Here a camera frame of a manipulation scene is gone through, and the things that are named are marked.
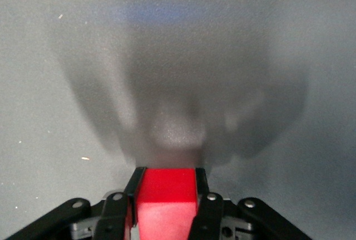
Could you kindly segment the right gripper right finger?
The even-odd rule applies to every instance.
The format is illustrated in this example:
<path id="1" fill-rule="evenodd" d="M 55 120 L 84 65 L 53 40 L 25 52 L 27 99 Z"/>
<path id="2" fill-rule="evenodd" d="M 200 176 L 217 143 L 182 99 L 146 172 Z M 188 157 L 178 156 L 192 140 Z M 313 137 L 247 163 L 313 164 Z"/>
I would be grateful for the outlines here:
<path id="1" fill-rule="evenodd" d="M 210 191 L 203 168 L 195 174 L 198 210 L 189 240 L 312 240 L 264 201 L 248 197 L 235 204 Z"/>

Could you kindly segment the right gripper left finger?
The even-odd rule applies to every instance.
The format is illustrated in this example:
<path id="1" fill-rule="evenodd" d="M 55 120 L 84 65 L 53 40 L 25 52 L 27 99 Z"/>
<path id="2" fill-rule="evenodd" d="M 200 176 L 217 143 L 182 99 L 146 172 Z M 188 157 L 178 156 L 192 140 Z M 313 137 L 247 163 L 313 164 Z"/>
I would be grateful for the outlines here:
<path id="1" fill-rule="evenodd" d="M 67 200 L 5 240 L 130 240 L 145 171 L 136 168 L 123 191 L 110 191 L 95 205 Z"/>

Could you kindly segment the red cube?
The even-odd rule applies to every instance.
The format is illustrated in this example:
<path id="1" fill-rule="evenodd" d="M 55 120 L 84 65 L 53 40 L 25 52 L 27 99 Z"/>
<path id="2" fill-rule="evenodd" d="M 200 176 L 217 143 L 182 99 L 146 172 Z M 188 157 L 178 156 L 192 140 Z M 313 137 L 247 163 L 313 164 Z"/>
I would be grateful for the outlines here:
<path id="1" fill-rule="evenodd" d="M 140 240 L 187 240 L 197 214 L 195 170 L 145 170 L 136 208 Z"/>

